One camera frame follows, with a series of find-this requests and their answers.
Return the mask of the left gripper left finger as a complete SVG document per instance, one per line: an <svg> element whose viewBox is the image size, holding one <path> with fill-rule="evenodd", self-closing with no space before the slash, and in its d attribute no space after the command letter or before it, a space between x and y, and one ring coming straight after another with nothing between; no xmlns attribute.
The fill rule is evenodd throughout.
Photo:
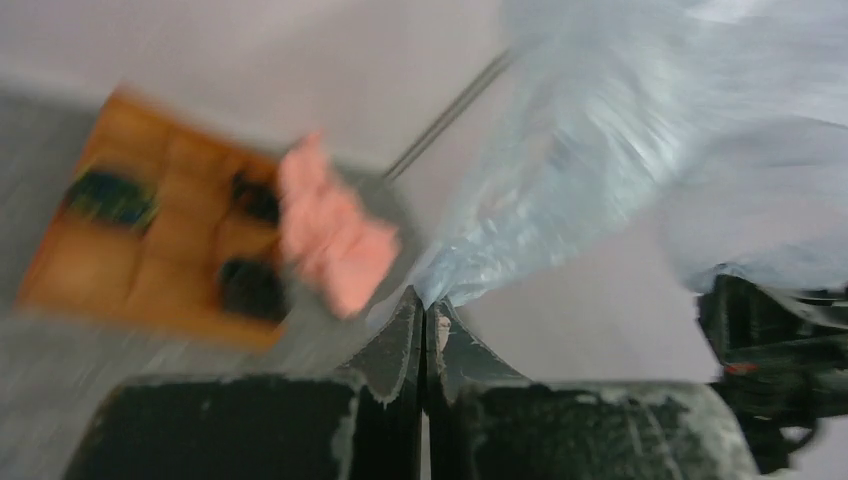
<svg viewBox="0 0 848 480"><path fill-rule="evenodd" d="M140 376L99 405L68 479L413 479L424 310L405 290L323 375Z"/></svg>

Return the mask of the orange compartment tray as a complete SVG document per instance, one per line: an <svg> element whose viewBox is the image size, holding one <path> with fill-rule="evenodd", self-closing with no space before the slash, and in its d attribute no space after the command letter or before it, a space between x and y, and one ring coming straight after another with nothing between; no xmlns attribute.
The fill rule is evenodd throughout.
<svg viewBox="0 0 848 480"><path fill-rule="evenodd" d="M237 173L274 187L273 158L121 87L102 106L76 171L97 167L154 189L149 228L107 226L60 207L21 282L20 308L254 351L283 336L281 324L226 312L216 280L236 257L282 265L276 227L231 199Z"/></svg>

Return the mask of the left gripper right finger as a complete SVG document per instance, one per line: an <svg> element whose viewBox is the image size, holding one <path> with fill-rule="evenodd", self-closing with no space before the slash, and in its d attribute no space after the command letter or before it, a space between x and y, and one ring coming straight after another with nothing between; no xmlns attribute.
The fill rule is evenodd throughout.
<svg viewBox="0 0 848 480"><path fill-rule="evenodd" d="M729 407L679 381L531 380L441 301L426 313L436 479L755 479Z"/></svg>

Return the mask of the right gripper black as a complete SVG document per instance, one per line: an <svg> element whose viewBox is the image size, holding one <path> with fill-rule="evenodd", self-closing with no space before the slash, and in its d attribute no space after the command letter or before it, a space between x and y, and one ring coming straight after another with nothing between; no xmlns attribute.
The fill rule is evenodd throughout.
<svg viewBox="0 0 848 480"><path fill-rule="evenodd" d="M822 420L847 413L847 290L780 289L722 274L697 305L721 367L712 388L760 472L788 468Z"/></svg>

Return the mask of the light blue plastic trash bag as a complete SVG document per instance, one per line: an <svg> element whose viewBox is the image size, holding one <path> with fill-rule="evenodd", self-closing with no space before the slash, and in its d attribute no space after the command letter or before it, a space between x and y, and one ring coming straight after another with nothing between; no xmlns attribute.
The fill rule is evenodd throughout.
<svg viewBox="0 0 848 480"><path fill-rule="evenodd" d="M658 209L680 283L847 281L843 1L508 1L513 103L414 275L457 305Z"/></svg>

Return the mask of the right corner aluminium post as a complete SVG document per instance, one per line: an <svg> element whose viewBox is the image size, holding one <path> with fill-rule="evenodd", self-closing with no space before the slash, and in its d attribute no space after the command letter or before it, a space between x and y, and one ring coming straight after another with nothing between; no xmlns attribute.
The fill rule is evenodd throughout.
<svg viewBox="0 0 848 480"><path fill-rule="evenodd" d="M506 49L449 103L384 172L382 178L393 181L403 174L464 112L510 67L514 54Z"/></svg>

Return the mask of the pink cloth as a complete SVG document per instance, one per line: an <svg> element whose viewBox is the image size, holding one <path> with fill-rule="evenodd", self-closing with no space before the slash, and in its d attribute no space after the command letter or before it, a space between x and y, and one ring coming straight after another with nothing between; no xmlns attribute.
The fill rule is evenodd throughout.
<svg viewBox="0 0 848 480"><path fill-rule="evenodd" d="M364 311L400 253L398 228L371 215L331 165L318 132L302 137L277 169L280 251L330 311Z"/></svg>

